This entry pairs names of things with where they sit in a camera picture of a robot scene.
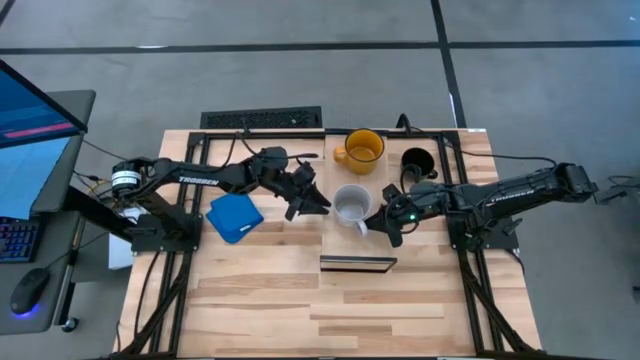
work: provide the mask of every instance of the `computer screen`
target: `computer screen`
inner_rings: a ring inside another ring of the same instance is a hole
[[[85,124],[0,60],[0,148],[81,131]]]

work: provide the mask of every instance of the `gray floor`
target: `gray floor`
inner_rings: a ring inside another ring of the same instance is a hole
[[[451,41],[640,39],[633,0],[441,3]],[[418,0],[22,0],[0,47],[431,41],[433,24]],[[321,105],[332,127],[391,126],[400,112],[418,126],[453,126],[438,50],[3,59],[48,91],[95,89],[88,139],[123,156],[154,156],[164,129],[195,128],[201,111]],[[453,60],[468,126],[487,128],[496,153],[577,162],[601,187],[608,175],[640,174],[640,48],[455,50]],[[77,170],[107,176],[112,164],[83,148]],[[498,161],[503,177],[539,165]],[[551,353],[637,358],[638,209],[552,204],[523,216],[526,280]],[[72,305],[81,329],[0,337],[3,358],[107,353],[125,290],[126,273],[81,284]]]

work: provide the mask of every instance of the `wooden table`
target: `wooden table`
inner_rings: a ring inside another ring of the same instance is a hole
[[[484,131],[459,130],[462,148],[490,153]],[[165,132],[161,157],[182,161],[187,130]],[[324,154],[311,159],[320,191],[329,199],[345,182],[359,183],[374,195],[377,209],[382,188],[399,181],[400,157],[410,147],[423,147],[438,159],[435,142],[391,139],[376,172],[355,176],[335,164],[332,151],[343,136],[317,140],[248,140],[254,149],[284,146],[288,153]],[[208,163],[221,164],[229,140],[211,143]],[[250,154],[236,144],[231,161]],[[452,169],[453,154],[449,154]],[[498,176],[492,158],[464,156],[470,182],[487,183]],[[290,162],[289,170],[297,167]],[[158,191],[175,202],[178,185]],[[204,188],[201,213],[222,195]],[[265,221],[236,245],[225,243],[205,221],[200,249],[193,257],[189,292],[178,356],[435,356],[475,354],[456,254],[449,246],[444,217],[421,222],[392,249],[386,236],[367,238],[338,227],[331,216],[284,219],[286,202],[258,188],[251,198]],[[396,266],[386,274],[320,272],[321,254],[394,256]],[[486,251],[495,302],[522,338],[540,347],[520,265],[500,250]],[[120,318],[123,345],[132,339],[136,306],[152,254],[138,256],[133,265]],[[150,278],[142,306],[141,326],[156,306],[164,254]],[[491,348],[486,315],[478,305]],[[166,349],[172,310],[163,326],[160,349]]]

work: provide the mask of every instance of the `white mug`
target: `white mug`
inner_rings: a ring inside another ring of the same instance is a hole
[[[338,223],[343,226],[355,227],[361,236],[367,235],[365,217],[373,201],[369,191],[360,185],[344,185],[336,191],[333,197],[333,210],[336,213]]]

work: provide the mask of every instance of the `computer keyboard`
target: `computer keyboard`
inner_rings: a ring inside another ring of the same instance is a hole
[[[0,264],[32,262],[43,227],[40,219],[14,220],[0,217]]]
[[[320,106],[283,109],[203,112],[201,129],[291,129],[321,128]]]

